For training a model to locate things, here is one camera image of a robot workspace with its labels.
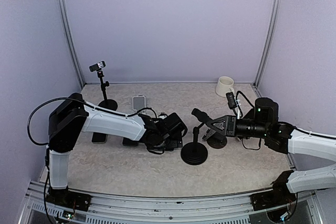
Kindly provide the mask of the small black disc phone stand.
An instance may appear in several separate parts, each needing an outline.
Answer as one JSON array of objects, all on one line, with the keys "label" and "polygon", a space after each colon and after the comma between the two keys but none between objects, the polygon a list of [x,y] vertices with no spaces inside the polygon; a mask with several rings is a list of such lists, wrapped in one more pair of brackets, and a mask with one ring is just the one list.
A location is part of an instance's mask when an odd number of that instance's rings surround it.
[{"label": "small black disc phone stand", "polygon": [[226,137],[215,137],[213,135],[207,140],[207,143],[211,148],[221,149],[227,145],[227,138]]}]

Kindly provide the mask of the white folding phone stand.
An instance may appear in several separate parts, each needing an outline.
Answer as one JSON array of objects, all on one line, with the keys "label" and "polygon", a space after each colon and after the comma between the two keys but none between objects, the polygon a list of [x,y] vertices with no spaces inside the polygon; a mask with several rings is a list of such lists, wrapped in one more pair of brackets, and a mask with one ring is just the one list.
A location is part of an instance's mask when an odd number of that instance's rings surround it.
[{"label": "white folding phone stand", "polygon": [[134,112],[146,107],[146,97],[144,95],[137,95],[132,98],[132,108]]}]

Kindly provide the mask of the black round-base phone stand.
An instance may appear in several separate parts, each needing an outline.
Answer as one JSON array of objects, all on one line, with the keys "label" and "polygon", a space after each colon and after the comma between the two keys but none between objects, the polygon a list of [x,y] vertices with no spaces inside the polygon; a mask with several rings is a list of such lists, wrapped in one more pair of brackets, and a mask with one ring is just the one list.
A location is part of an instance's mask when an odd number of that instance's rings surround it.
[{"label": "black round-base phone stand", "polygon": [[116,111],[118,108],[118,104],[113,99],[108,99],[106,88],[110,85],[108,81],[104,81],[104,74],[102,69],[106,66],[106,63],[104,61],[100,61],[94,65],[91,65],[89,67],[90,72],[96,72],[97,76],[100,80],[100,88],[103,94],[103,101],[99,103],[99,106],[102,108],[110,109]]}]

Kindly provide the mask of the black smartphone white back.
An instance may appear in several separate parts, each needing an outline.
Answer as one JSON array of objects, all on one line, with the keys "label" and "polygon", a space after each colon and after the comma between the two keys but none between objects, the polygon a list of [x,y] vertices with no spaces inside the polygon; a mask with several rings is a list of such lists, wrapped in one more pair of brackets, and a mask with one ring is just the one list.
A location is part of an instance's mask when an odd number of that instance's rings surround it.
[{"label": "black smartphone white back", "polygon": [[103,144],[107,141],[107,135],[103,133],[94,132],[92,135],[91,142],[94,144]]}]

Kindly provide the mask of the blue-edged black smartphone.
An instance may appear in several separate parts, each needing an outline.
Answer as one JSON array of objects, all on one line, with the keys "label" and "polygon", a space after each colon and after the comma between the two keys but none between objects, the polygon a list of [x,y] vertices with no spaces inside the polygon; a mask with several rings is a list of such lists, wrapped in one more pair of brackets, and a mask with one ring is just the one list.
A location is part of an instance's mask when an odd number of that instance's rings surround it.
[{"label": "blue-edged black smartphone", "polygon": [[184,130],[168,131],[165,136],[165,150],[173,151],[183,146]]}]

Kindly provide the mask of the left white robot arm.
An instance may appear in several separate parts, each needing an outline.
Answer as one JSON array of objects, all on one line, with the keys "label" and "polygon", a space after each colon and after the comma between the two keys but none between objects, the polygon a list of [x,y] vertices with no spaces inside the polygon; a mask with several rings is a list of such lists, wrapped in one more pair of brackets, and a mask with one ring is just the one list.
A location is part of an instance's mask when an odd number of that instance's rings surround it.
[{"label": "left white robot arm", "polygon": [[66,97],[49,116],[49,179],[53,197],[66,206],[73,201],[68,190],[69,155],[82,132],[101,133],[143,143],[149,151],[171,150],[181,145],[187,126],[176,114],[151,118],[125,114],[86,102],[80,93]]}]

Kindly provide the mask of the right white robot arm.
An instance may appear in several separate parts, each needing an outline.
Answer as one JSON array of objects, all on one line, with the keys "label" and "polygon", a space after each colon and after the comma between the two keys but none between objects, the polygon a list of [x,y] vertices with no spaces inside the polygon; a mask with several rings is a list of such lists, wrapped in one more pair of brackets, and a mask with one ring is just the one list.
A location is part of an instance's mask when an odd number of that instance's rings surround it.
[{"label": "right white robot arm", "polygon": [[[305,154],[335,161],[335,136],[302,130],[278,120],[279,106],[270,98],[255,100],[253,118],[239,119],[226,115],[211,119],[205,112],[193,110],[193,115],[217,133],[228,137],[260,138],[265,145],[283,154]],[[269,201],[281,204],[298,192],[335,187],[335,165],[304,171],[282,172],[273,182]]]}]

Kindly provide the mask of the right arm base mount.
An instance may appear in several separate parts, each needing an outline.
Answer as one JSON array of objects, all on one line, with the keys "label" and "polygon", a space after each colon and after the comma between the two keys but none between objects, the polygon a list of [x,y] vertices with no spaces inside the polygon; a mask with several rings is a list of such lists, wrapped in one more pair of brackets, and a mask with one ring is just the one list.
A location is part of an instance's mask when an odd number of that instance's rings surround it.
[{"label": "right arm base mount", "polygon": [[250,196],[254,211],[273,208],[296,201],[296,194],[292,194],[282,189],[272,189]]}]

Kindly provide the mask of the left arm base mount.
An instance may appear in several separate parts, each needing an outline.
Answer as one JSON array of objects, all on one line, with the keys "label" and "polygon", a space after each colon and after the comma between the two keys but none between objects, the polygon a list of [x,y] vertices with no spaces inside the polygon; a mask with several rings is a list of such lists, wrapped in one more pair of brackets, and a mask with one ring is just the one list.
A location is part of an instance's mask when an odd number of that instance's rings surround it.
[{"label": "left arm base mount", "polygon": [[46,201],[57,206],[87,212],[91,203],[91,195],[68,190],[56,190],[47,194]]}]

